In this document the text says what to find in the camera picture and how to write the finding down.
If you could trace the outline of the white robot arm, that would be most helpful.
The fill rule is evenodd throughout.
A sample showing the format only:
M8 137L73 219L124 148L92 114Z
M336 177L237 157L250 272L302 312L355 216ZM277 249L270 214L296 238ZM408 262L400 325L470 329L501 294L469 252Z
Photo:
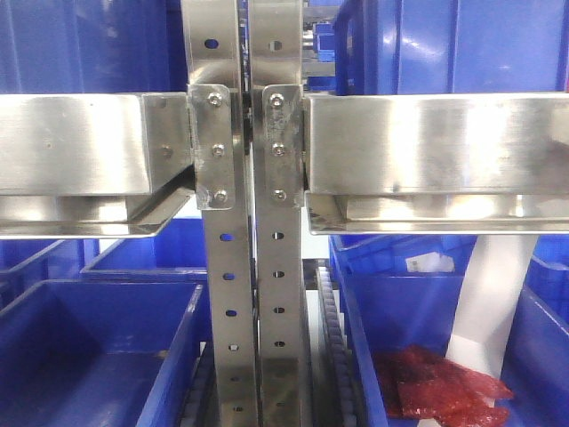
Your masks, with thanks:
M446 357L498 378L537 235L480 235L462 282Z

